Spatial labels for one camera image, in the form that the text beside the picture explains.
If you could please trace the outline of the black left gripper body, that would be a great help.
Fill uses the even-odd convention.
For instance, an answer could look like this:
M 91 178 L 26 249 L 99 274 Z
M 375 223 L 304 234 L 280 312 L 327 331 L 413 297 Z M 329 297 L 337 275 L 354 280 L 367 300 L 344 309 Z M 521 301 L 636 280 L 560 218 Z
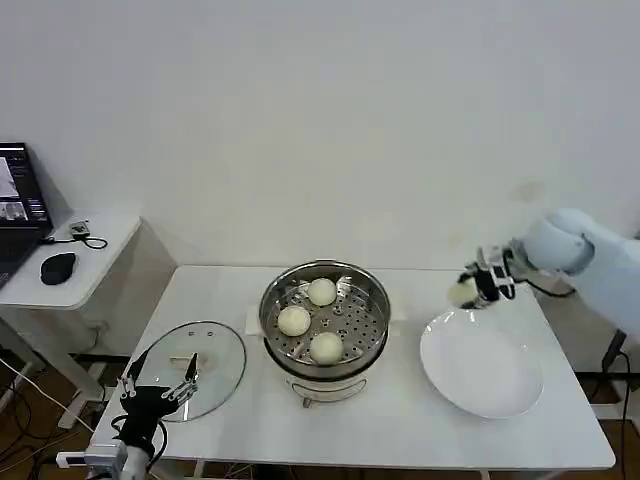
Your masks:
M 136 447 L 145 453 L 154 453 L 153 437 L 161 419 L 175 413 L 179 402 L 168 391 L 169 387 L 141 386 L 135 394 L 123 393 L 120 403 L 126 412 L 118 439 L 127 447 Z

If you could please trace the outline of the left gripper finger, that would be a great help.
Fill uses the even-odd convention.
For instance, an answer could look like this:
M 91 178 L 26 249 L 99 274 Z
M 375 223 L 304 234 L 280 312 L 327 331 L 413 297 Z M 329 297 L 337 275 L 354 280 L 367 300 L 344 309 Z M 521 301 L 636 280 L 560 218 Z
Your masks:
M 161 397 L 168 401 L 186 402 L 198 390 L 198 353 L 194 352 L 190 357 L 172 356 L 170 364 L 176 368 L 183 367 L 184 376 L 178 385 L 165 391 Z
M 121 398 L 134 397 L 136 395 L 136 381 L 144 367 L 149 350 L 145 350 L 135 361 L 133 361 L 126 372 L 120 377 Z

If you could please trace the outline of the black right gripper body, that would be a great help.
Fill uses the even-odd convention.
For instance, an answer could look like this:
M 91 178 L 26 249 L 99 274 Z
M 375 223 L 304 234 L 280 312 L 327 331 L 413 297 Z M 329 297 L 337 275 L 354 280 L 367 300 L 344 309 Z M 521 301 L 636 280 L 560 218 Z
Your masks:
M 494 274 L 490 270 L 478 268 L 474 275 L 474 281 L 479 296 L 485 301 L 496 302 L 500 300 L 501 293 L 494 279 Z

